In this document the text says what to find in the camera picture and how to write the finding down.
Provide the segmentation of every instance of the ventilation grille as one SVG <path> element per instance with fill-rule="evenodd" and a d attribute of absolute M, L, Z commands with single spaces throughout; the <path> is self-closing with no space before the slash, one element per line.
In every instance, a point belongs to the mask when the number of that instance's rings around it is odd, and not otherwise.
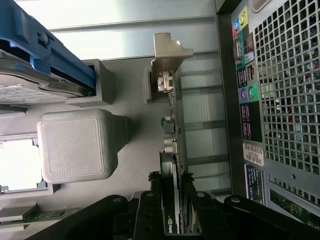
<path fill-rule="evenodd" d="M 276 178 L 276 177 L 269 176 L 269 181 L 281 186 L 282 188 L 288 190 L 289 192 L 292 192 L 295 195 L 298 195 L 299 197 L 304 198 L 307 201 L 309 201 L 315 205 L 318 205 L 320 207 L 320 198 L 315 197 L 314 195 L 300 189 L 299 187 L 296 187 L 295 185 L 292 185 L 292 184 L 290 184 L 286 181 L 283 181 L 279 178 Z"/>
<path fill-rule="evenodd" d="M 319 8 L 319 0 L 289 0 L 254 30 L 266 157 L 316 175 Z"/>

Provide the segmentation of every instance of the circuit board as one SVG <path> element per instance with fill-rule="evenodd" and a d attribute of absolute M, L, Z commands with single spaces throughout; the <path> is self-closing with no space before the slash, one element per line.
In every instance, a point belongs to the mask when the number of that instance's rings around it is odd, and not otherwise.
<path fill-rule="evenodd" d="M 320 230 L 320 217 L 317 215 L 306 210 L 304 207 L 294 203 L 293 201 L 290 201 L 274 190 L 270 190 L 270 199 L 272 202 L 299 219 L 301 222 Z"/>
<path fill-rule="evenodd" d="M 38 209 L 35 212 L 33 212 L 31 215 L 26 217 L 24 220 L 2 222 L 0 223 L 0 228 L 9 227 L 9 226 L 31 225 L 31 224 L 41 223 L 41 222 L 57 222 L 71 216 L 72 214 L 77 213 L 80 210 L 81 208 L 71 208 L 71 209 L 63 209 L 63 210 L 46 210 L 46 211 Z"/>

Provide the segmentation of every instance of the green audio port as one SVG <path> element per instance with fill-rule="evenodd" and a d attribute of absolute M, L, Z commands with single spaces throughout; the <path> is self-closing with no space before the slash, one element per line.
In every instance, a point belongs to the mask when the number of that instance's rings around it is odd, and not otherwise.
<path fill-rule="evenodd" d="M 252 86 L 249 86 L 248 88 L 248 96 L 250 99 L 253 99 L 256 95 L 256 91 Z"/>

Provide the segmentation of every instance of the screw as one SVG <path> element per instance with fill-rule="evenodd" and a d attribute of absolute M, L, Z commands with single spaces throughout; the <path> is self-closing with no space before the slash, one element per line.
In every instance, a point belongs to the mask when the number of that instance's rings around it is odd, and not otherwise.
<path fill-rule="evenodd" d="M 301 127 L 299 125 L 293 125 L 293 126 L 296 132 L 301 132 Z"/>
<path fill-rule="evenodd" d="M 205 196 L 205 194 L 203 192 L 198 192 L 196 195 L 200 198 L 203 198 Z"/>
<path fill-rule="evenodd" d="M 311 62 L 309 63 L 307 66 L 306 66 L 309 70 L 313 70 L 316 68 L 316 64 L 314 62 Z"/>
<path fill-rule="evenodd" d="M 317 33 L 316 27 L 313 27 L 313 28 L 310 29 L 310 35 L 311 35 L 311 36 L 312 36 L 312 35 L 315 35 L 316 33 Z"/>
<path fill-rule="evenodd" d="M 114 203 L 119 203 L 119 202 L 121 202 L 121 198 L 119 198 L 119 197 L 118 197 L 118 198 L 115 198 L 115 199 L 113 199 L 113 202 L 114 202 Z"/>
<path fill-rule="evenodd" d="M 285 17 L 285 20 L 288 20 L 289 18 L 290 18 L 290 13 L 286 13 L 285 15 L 284 15 L 284 17 Z"/>
<path fill-rule="evenodd" d="M 237 198 L 237 197 L 233 197 L 233 198 L 231 198 L 231 202 L 233 202 L 233 203 L 240 203 L 240 199 Z"/>
<path fill-rule="evenodd" d="M 49 37 L 45 32 L 42 32 L 41 34 L 42 40 L 44 41 L 45 44 L 48 44 L 49 42 Z"/>

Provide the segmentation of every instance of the blue audio port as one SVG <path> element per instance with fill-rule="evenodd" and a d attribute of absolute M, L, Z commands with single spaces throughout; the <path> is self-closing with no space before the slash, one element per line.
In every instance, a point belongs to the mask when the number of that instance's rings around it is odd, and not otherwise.
<path fill-rule="evenodd" d="M 235 22 L 234 25 L 233 25 L 233 28 L 234 28 L 235 31 L 238 31 L 239 30 L 239 23 Z"/>

